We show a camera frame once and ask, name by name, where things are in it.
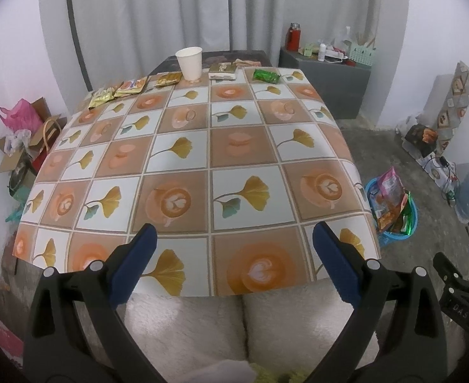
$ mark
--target snack package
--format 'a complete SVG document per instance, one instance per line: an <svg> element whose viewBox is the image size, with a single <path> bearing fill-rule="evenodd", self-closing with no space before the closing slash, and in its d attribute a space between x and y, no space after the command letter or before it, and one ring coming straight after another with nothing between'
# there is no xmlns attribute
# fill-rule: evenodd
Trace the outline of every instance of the snack package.
<svg viewBox="0 0 469 383"><path fill-rule="evenodd" d="M252 75L253 79L262 80L269 84L276 84L279 81L280 75L269 70L256 69Z"/></svg>
<svg viewBox="0 0 469 383"><path fill-rule="evenodd" d="M422 124L413 125L404 136L404 139L413 144L422 154L427 157L436 149L438 133Z"/></svg>
<svg viewBox="0 0 469 383"><path fill-rule="evenodd" d="M234 64L236 66L252 66L252 67L261 67L261 62L257 61L252 61L252 60L241 60L241 59L236 59L234 61Z"/></svg>
<svg viewBox="0 0 469 383"><path fill-rule="evenodd" d="M88 108L94 109L108 101L111 101L112 99L114 99L114 88L98 89L95 93L93 93Z"/></svg>
<svg viewBox="0 0 469 383"><path fill-rule="evenodd" d="M385 174L378 179L378 187L380 188L383 198L387 202L391 210L399 208L402 205L404 197L404 188L401 179L392 166ZM402 208L399 208L397 215L401 213Z"/></svg>
<svg viewBox="0 0 469 383"><path fill-rule="evenodd" d="M235 80L236 68L234 63L213 63L209 68L208 77L211 80Z"/></svg>
<svg viewBox="0 0 469 383"><path fill-rule="evenodd" d="M147 76L144 76L140 79L127 80L121 86L119 86L118 90L116 90L116 92L114 93L114 98L119 98L121 96L127 96L133 93L141 92L144 85L146 84L147 78Z"/></svg>
<svg viewBox="0 0 469 383"><path fill-rule="evenodd" d="M183 74L181 72L169 72L161 76L155 82L155 88L160 88L162 86L175 85L179 83L182 77L183 77Z"/></svg>
<svg viewBox="0 0 469 383"><path fill-rule="evenodd" d="M378 231L383 232L394 222L393 214L388 208L378 183L371 185L368 194L369 204L373 210L374 218L378 226Z"/></svg>
<svg viewBox="0 0 469 383"><path fill-rule="evenodd" d="M410 200L410 192L407 191L404 194L403 199L401 200L401 213L397 217L397 220L388 228L389 232L392 233L402 233L402 234L409 234L407 233L408 230L411 230L411 204Z"/></svg>

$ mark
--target red thermos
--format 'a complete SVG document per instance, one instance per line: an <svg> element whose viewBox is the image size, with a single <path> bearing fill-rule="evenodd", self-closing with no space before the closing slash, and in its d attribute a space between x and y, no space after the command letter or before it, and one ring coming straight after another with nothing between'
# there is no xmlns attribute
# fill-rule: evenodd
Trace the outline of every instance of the red thermos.
<svg viewBox="0 0 469 383"><path fill-rule="evenodd" d="M287 30L286 49L292 52L297 52L300 47L300 24L291 23L289 30Z"/></svg>

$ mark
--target tablecloth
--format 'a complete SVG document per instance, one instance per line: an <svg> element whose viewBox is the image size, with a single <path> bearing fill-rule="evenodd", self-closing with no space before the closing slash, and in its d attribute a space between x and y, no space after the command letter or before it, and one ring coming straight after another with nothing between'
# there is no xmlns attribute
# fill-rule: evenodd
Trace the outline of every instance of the tablecloth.
<svg viewBox="0 0 469 383"><path fill-rule="evenodd" d="M300 70L277 84L154 88L70 119L29 195L13 254L81 270L144 223L157 249L135 292L223 296L325 278L312 246L325 220L367 259L379 248L350 151Z"/></svg>

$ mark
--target white paper cup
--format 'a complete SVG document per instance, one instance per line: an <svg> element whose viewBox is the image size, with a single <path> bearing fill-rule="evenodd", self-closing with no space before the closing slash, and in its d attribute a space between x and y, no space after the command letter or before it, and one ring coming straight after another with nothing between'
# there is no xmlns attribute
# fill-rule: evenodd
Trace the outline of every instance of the white paper cup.
<svg viewBox="0 0 469 383"><path fill-rule="evenodd" d="M202 74L202 47L185 47L176 52L179 67L186 80L197 80Z"/></svg>

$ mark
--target white curtain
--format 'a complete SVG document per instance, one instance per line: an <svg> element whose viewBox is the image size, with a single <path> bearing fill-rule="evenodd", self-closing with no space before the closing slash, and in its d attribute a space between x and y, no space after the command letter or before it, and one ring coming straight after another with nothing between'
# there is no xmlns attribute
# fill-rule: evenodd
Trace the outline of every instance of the white curtain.
<svg viewBox="0 0 469 383"><path fill-rule="evenodd" d="M72 0L94 88L151 72L187 46L264 50L277 65L290 22L302 42L344 25L374 33L379 0Z"/></svg>
<svg viewBox="0 0 469 383"><path fill-rule="evenodd" d="M285 0L229 0L232 50L264 50L277 65Z"/></svg>

